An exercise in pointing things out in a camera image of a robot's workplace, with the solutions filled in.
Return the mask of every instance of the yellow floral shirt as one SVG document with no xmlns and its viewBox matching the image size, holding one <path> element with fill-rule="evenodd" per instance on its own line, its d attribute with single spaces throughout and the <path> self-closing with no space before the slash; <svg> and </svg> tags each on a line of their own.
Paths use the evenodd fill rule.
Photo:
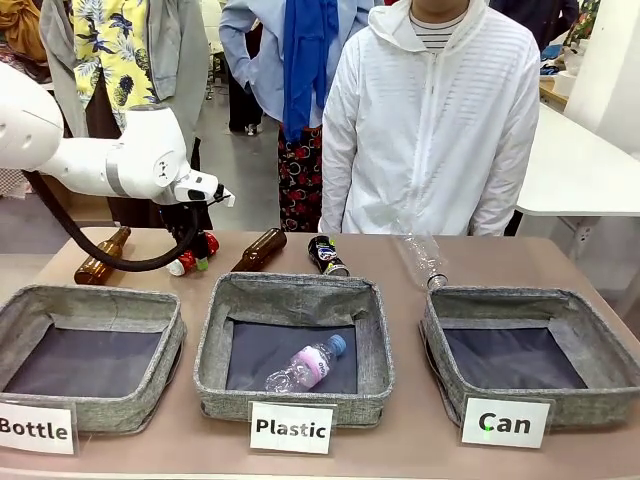
<svg viewBox="0 0 640 480">
<path fill-rule="evenodd" d="M 80 101 L 86 108 L 102 71 L 121 130 L 126 110 L 158 102 L 143 41 L 147 8 L 147 0 L 73 0 L 70 12 Z"/>
</svg>

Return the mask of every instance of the dark blue basket lining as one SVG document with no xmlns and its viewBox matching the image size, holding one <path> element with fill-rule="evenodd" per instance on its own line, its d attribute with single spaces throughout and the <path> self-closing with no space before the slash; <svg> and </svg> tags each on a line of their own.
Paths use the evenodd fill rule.
<svg viewBox="0 0 640 480">
<path fill-rule="evenodd" d="M 358 393 L 356 329 L 344 327 L 292 327 L 251 322 L 233 322 L 227 390 L 263 391 L 269 375 L 281 370 L 298 351 L 313 343 L 324 343 L 331 335 L 347 342 L 335 367 L 311 391 L 314 393 Z"/>
<path fill-rule="evenodd" d="M 6 393 L 122 398 L 140 385 L 162 332 L 47 329 Z"/>
<path fill-rule="evenodd" d="M 444 329 L 462 377 L 485 389 L 585 389 L 547 328 Z"/>
</svg>

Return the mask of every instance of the storage basket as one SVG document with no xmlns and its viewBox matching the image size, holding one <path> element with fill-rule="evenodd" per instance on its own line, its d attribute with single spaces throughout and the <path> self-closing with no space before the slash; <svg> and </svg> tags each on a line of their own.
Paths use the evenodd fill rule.
<svg viewBox="0 0 640 480">
<path fill-rule="evenodd" d="M 619 424 L 640 393 L 636 359 L 572 292 L 444 287 L 420 327 L 458 424 L 466 397 L 553 400 L 553 428 Z"/>
<path fill-rule="evenodd" d="M 352 328 L 355 344 L 348 348 L 356 351 L 355 393 L 267 393 L 263 391 L 262 378 L 258 383 L 252 383 L 253 379 L 249 378 L 249 390 L 229 389 L 234 330 L 240 331 L 240 327 L 247 324 L 263 329 L 264 326 L 276 327 L 283 334 L 287 333 L 282 330 L 286 328 L 309 331 Z M 264 342 L 270 342 L 275 337 L 265 335 L 263 338 Z M 292 338 L 298 340 L 280 341 L 281 347 L 284 344 L 289 351 L 286 357 L 282 357 L 279 368 L 286 366 L 287 357 L 306 345 L 300 343 L 302 340 L 298 336 Z M 274 347 L 275 350 L 281 352 L 282 348 Z M 269 356 L 265 355 L 264 359 L 268 361 Z M 329 372 L 318 386 L 332 375 Z M 328 404 L 336 405 L 334 421 L 337 426 L 375 426 L 394 382 L 387 320 L 380 292 L 372 283 L 357 278 L 227 274 L 220 278 L 213 291 L 198 347 L 194 380 L 202 411 L 209 417 L 248 421 L 251 402 L 254 401 Z"/>
<path fill-rule="evenodd" d="M 146 426 L 186 329 L 174 295 L 30 286 L 0 310 L 0 401 L 74 404 L 78 431 Z"/>
</svg>

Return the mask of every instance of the can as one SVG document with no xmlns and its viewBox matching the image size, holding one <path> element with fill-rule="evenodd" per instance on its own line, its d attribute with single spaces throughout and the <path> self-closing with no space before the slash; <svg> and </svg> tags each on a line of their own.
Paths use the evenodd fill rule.
<svg viewBox="0 0 640 480">
<path fill-rule="evenodd" d="M 326 235 L 318 235 L 311 239 L 309 256 L 323 275 L 349 276 L 349 270 L 338 258 L 335 242 Z"/>
<path fill-rule="evenodd" d="M 214 237 L 211 233 L 205 232 L 205 236 L 207 237 L 207 246 L 209 248 L 209 256 L 213 255 L 220 248 L 220 244 L 216 237 Z M 169 273 L 175 277 L 182 277 L 189 273 L 189 271 L 196 268 L 197 260 L 193 255 L 191 250 L 187 250 L 178 258 L 176 258 L 173 262 L 167 265 L 167 270 Z"/>
</svg>

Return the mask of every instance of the white table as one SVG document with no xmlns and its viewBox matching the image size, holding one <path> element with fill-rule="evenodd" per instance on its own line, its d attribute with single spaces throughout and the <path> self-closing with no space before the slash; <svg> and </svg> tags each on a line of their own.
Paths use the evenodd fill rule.
<svg viewBox="0 0 640 480">
<path fill-rule="evenodd" d="M 576 260 L 600 217 L 640 217 L 640 162 L 541 103 L 516 208 L 533 217 L 559 217 L 567 224 L 565 217 L 583 217 L 570 225 L 574 237 L 569 256 Z M 638 295 L 640 271 L 616 309 L 621 316 Z"/>
</svg>

